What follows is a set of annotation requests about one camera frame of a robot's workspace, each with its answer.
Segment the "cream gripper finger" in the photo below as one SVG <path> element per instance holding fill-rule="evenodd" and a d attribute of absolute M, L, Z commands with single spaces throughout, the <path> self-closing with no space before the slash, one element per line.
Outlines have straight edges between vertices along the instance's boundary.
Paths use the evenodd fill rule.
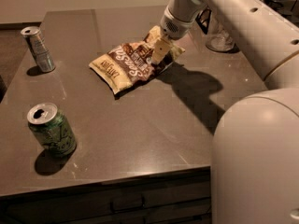
<path fill-rule="evenodd" d="M 165 35 L 156 38 L 153 41 L 153 52 L 151 62 L 153 64 L 160 63 L 168 51 L 172 48 L 172 41 Z"/>

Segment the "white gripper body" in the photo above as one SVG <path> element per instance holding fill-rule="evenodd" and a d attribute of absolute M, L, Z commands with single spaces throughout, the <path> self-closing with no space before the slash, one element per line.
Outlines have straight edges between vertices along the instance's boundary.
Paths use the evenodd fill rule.
<path fill-rule="evenodd" d="M 188 33 L 194 21 L 195 18 L 190 21 L 180 19 L 171 12 L 170 6 L 167 6 L 160 20 L 160 27 L 164 36 L 172 40 L 179 40 Z"/>

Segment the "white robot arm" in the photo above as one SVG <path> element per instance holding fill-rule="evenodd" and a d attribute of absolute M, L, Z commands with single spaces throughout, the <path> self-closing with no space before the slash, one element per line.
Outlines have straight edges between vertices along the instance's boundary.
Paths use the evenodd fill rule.
<path fill-rule="evenodd" d="M 213 224 L 299 224 L 298 29 L 260 0 L 170 0 L 160 21 L 179 40 L 204 8 L 246 58 L 217 70 L 231 89 L 211 152 Z"/>

